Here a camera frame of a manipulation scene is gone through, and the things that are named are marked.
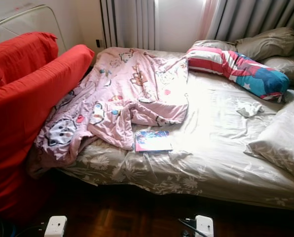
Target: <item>mattress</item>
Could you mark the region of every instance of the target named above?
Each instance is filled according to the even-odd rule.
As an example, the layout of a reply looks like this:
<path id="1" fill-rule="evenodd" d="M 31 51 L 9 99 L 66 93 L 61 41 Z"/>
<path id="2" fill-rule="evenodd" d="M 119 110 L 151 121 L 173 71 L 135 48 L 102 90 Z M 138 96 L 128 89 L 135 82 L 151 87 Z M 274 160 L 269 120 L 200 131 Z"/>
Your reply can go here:
<path id="1" fill-rule="evenodd" d="M 183 55 L 149 53 L 165 58 Z M 294 209 L 294 177 L 243 153 L 283 104 L 261 100 L 223 77 L 196 72 L 189 72 L 187 96 L 184 123 L 133 126 L 134 131 L 169 131 L 171 152 L 127 152 L 98 139 L 82 150 L 76 162 L 60 170 L 93 185 L 133 184 L 156 194 L 183 193 Z M 244 118 L 236 112 L 238 105 L 255 101 L 263 105 L 263 113 Z"/>

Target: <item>star print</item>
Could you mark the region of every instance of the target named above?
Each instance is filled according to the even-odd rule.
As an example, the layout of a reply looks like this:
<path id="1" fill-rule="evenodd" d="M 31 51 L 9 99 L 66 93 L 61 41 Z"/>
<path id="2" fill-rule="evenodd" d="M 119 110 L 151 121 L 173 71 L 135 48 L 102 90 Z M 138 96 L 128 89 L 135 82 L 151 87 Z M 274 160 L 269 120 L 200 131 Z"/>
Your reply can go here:
<path id="1" fill-rule="evenodd" d="M 244 84 L 244 86 L 243 86 L 244 88 L 246 88 L 247 90 L 251 90 L 251 88 L 250 88 L 250 84 Z"/>

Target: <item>parquet floor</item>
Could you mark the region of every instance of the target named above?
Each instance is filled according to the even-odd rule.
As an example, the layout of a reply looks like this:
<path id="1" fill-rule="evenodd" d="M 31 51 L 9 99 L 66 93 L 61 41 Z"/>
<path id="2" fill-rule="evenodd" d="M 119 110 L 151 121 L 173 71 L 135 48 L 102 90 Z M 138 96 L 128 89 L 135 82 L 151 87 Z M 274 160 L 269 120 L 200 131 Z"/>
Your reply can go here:
<path id="1" fill-rule="evenodd" d="M 294 237 L 294 211 L 158 196 L 130 185 L 95 187 L 64 174 L 56 179 L 61 186 L 32 224 L 66 215 L 65 237 L 179 237 L 186 228 L 177 219 L 196 214 L 213 218 L 215 237 Z"/>

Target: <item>white curtain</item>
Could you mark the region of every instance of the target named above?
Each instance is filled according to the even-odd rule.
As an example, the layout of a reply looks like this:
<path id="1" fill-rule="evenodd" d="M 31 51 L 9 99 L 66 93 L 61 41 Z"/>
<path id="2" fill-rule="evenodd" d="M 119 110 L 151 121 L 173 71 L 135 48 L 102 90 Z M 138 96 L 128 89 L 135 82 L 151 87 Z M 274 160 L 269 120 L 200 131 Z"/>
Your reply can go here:
<path id="1" fill-rule="evenodd" d="M 203 0 L 200 40 L 235 41 L 278 28 L 294 29 L 294 0 Z"/>
<path id="2" fill-rule="evenodd" d="M 155 47 L 154 0 L 101 0 L 107 47 Z"/>

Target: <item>white cloth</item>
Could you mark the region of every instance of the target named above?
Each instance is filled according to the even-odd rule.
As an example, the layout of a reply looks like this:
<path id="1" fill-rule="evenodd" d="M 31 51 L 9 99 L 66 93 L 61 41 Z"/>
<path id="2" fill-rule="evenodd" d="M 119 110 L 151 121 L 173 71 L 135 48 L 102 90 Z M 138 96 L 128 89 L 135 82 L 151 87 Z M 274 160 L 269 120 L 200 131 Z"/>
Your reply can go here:
<path id="1" fill-rule="evenodd" d="M 258 112 L 264 112 L 262 104 L 259 102 L 240 102 L 237 105 L 236 111 L 245 118 L 250 118 L 255 116 Z"/>

